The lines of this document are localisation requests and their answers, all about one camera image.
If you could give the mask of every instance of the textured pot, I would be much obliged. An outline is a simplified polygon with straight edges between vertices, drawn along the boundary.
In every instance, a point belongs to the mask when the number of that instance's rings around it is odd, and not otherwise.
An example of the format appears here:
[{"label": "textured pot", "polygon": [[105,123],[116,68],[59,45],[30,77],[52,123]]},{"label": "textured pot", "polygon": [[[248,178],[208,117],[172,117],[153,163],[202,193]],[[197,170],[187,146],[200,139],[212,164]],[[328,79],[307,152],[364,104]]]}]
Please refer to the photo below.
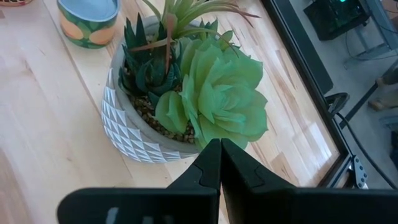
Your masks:
[{"label": "textured pot", "polygon": [[32,0],[0,0],[0,6],[24,6]]},{"label": "textured pot", "polygon": [[[147,34],[155,34],[159,27],[154,16],[143,19],[143,23]],[[195,145],[174,141],[152,129],[120,89],[118,80],[125,60],[124,43],[121,42],[113,57],[103,95],[101,117],[106,135],[124,155],[141,162],[170,162],[194,156],[198,153]]]},{"label": "textured pot", "polygon": [[120,0],[58,0],[60,25],[76,45],[98,49],[111,42]]}]

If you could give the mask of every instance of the ceramic mug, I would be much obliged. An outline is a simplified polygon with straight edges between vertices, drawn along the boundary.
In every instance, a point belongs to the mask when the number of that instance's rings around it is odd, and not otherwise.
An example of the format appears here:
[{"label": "ceramic mug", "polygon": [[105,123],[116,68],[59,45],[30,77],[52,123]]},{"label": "ceramic mug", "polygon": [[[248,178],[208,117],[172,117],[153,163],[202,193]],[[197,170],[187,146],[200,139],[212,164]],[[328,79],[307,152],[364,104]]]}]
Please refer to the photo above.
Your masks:
[{"label": "ceramic mug", "polygon": [[0,6],[24,6],[32,0],[0,0]]},{"label": "ceramic mug", "polygon": [[74,44],[88,49],[98,49],[112,41],[116,18],[119,12],[119,0],[106,0],[115,3],[115,11],[107,18],[93,18],[79,15],[81,12],[73,12],[66,7],[68,0],[58,0],[60,10],[60,25],[63,33]]}]

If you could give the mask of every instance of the wood grain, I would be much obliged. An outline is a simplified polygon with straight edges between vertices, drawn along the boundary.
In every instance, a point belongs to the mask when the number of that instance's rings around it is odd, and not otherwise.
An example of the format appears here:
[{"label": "wood grain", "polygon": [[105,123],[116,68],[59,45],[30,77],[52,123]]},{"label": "wood grain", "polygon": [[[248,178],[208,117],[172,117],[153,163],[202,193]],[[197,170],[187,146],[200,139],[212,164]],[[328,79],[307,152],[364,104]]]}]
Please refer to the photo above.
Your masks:
[{"label": "wood grain", "polygon": [[[161,8],[162,0],[151,1]],[[274,25],[258,0],[236,1],[247,12],[218,18],[220,32],[264,64],[258,90],[269,100],[268,132],[246,151],[289,182],[315,186],[338,151]],[[0,8],[0,217],[3,224],[56,223],[59,201],[82,187],[166,187],[194,158],[141,164],[122,156],[106,138],[100,103],[112,55],[126,17],[152,12],[122,0],[114,40],[88,50],[60,32],[56,0]],[[221,204],[220,223],[227,223]]]}]

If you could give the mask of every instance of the black plastic object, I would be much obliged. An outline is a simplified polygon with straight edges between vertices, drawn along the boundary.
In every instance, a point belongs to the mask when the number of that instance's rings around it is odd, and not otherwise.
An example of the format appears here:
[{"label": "black plastic object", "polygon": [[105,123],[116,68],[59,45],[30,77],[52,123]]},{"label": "black plastic object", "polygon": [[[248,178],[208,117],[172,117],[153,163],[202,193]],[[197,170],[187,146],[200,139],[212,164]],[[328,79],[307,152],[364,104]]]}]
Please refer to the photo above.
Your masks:
[{"label": "black plastic object", "polygon": [[332,40],[369,19],[359,0],[317,0],[304,12],[320,40]]},{"label": "black plastic object", "polygon": [[166,189],[85,189],[65,197],[59,224],[218,223],[220,182],[231,224],[396,223],[393,190],[301,189],[233,144],[213,140]]}]

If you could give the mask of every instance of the rosette succulent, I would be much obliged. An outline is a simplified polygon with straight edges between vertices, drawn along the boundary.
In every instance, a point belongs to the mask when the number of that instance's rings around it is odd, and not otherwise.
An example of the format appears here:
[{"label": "rosette succulent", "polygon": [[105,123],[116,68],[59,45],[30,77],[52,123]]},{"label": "rosette succulent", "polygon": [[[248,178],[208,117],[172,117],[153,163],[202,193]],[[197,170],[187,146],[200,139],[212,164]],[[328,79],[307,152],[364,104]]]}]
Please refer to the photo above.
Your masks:
[{"label": "rosette succulent", "polygon": [[244,149],[267,131],[267,100],[256,91],[262,63],[237,47],[222,49],[214,38],[190,41],[180,65],[182,91],[163,94],[155,115],[175,133],[190,121],[202,149],[213,138],[228,138]]}]

